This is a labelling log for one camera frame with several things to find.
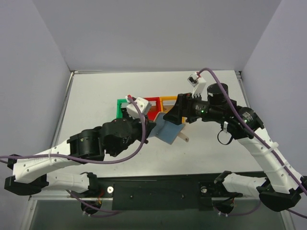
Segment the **beige leather card holder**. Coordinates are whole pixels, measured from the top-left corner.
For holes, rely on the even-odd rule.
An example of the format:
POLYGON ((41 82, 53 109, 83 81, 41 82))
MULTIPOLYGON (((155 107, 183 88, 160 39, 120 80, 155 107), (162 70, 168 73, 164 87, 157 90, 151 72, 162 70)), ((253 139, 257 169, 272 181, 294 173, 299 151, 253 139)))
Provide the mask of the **beige leather card holder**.
POLYGON ((189 142, 189 137, 182 133, 186 125, 184 123, 175 125, 169 121, 165 121, 163 118, 165 114, 164 112, 159 112, 156 115, 154 119, 156 126, 152 129, 148 138, 156 137, 169 145, 172 145, 176 138, 181 138, 185 142, 189 142))

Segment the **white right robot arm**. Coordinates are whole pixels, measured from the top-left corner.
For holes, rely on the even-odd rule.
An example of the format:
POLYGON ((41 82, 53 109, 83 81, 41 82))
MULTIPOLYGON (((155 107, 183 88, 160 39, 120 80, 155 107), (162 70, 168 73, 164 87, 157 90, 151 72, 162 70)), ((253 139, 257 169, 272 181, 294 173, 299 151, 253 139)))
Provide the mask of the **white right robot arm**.
POLYGON ((244 146, 264 172, 264 177, 248 177, 224 171, 208 188, 212 196, 249 196, 259 198, 270 210, 280 212, 294 207, 307 190, 307 179, 282 156, 258 115, 248 107, 238 106, 228 96, 224 83, 207 88, 207 100, 191 93, 179 94, 175 105, 163 119, 175 125, 182 123, 216 122, 221 130, 244 146))

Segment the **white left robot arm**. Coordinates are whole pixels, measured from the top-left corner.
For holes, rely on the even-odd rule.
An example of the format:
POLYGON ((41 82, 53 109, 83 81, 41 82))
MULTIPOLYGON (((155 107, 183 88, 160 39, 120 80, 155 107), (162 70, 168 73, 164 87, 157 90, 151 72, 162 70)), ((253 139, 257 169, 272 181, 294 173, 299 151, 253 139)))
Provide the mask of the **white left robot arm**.
POLYGON ((41 153, 29 157, 12 154, 7 161, 12 176, 5 179, 4 189, 19 196, 43 190, 71 190, 81 197, 94 197, 102 190, 94 173, 59 173, 59 169, 87 163, 107 164, 105 155, 116 157, 137 140, 146 144, 155 127, 156 123, 147 118, 144 121, 118 118, 83 130, 41 153))

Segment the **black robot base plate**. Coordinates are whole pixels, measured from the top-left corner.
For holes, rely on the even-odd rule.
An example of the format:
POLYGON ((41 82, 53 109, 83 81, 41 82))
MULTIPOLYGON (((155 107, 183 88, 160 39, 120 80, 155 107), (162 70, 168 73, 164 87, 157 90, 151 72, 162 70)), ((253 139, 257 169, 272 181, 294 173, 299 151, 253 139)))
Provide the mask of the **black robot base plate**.
POLYGON ((215 184, 217 173, 160 176, 100 177, 80 198, 112 199, 113 211, 206 210, 212 198, 242 197, 215 184))

